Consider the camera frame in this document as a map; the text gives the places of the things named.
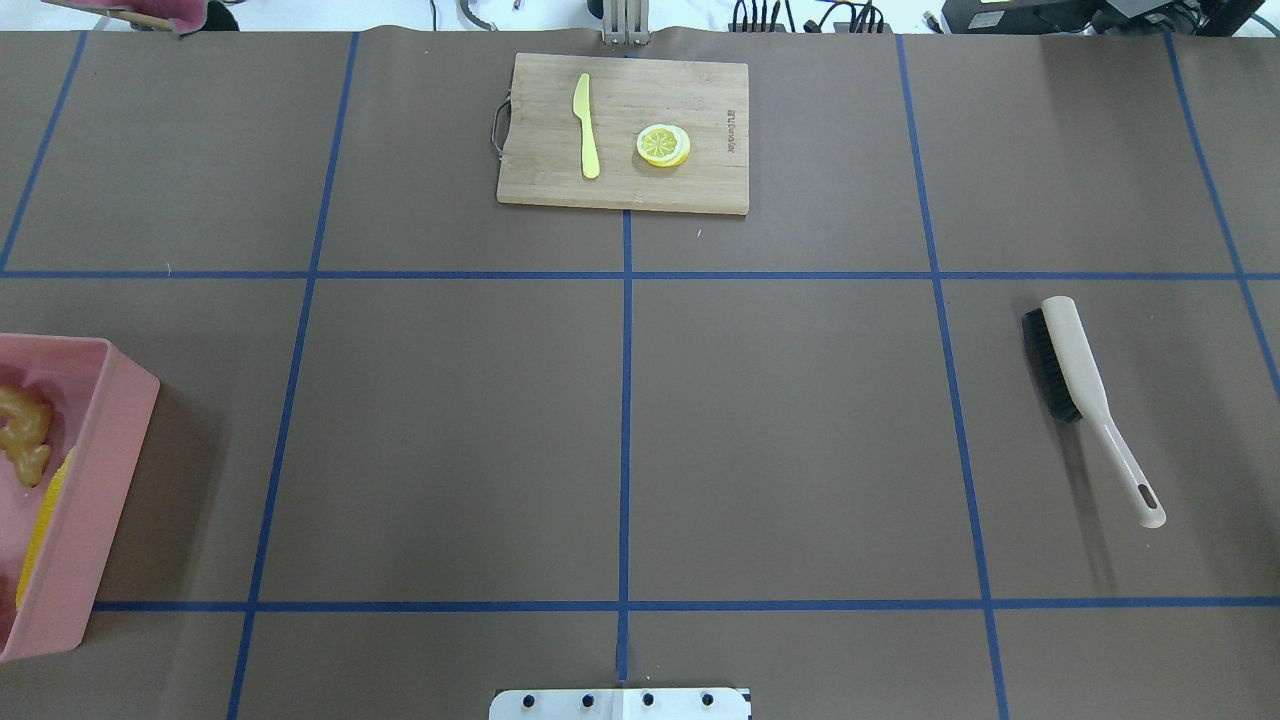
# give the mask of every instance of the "yellow knife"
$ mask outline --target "yellow knife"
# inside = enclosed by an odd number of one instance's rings
[[[595,133],[591,132],[591,76],[582,73],[573,90],[573,114],[582,120],[582,177],[600,177],[600,156],[595,154]]]

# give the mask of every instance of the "knife handle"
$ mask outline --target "knife handle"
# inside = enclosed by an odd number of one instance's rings
[[[595,132],[591,131],[591,120],[582,118],[582,177],[595,179],[600,177],[600,156],[595,154]]]

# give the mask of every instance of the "white metal plate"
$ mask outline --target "white metal plate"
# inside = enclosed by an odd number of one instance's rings
[[[751,691],[735,688],[504,691],[489,705],[489,720],[750,719]]]

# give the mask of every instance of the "pink cloth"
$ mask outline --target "pink cloth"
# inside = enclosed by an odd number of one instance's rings
[[[179,35],[205,27],[205,18],[209,14],[205,0],[73,0],[72,4],[102,10],[132,10],[163,18],[172,22],[173,29]]]

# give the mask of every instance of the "pink box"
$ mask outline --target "pink box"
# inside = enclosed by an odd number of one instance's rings
[[[44,480],[27,489],[0,454],[0,662],[84,638],[160,380],[97,338],[0,333],[0,384],[54,406]],[[76,448],[22,609],[18,578],[49,479]]]

